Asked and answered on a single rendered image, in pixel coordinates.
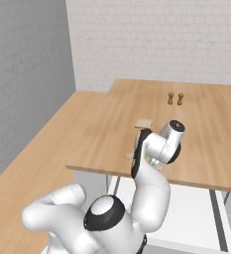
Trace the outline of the white drawer front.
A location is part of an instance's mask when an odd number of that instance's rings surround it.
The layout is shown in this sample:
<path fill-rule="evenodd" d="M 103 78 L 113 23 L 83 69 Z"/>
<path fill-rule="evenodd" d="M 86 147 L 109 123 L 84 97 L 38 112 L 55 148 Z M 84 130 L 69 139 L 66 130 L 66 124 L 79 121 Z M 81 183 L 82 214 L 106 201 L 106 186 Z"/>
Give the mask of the white drawer front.
<path fill-rule="evenodd" d="M 219 190 L 171 185 L 171 201 L 162 227 L 148 244 L 182 254 L 231 254 L 231 230 Z"/>

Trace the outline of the beige square sponge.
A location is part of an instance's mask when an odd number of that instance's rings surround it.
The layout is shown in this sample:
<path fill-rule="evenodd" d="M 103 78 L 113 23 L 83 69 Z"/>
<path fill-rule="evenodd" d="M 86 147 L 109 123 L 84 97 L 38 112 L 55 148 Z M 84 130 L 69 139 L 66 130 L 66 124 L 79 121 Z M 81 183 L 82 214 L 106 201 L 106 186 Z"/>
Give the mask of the beige square sponge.
<path fill-rule="evenodd" d="M 137 119 L 135 122 L 134 127 L 135 128 L 151 128 L 153 124 L 153 121 L 150 119 Z"/>

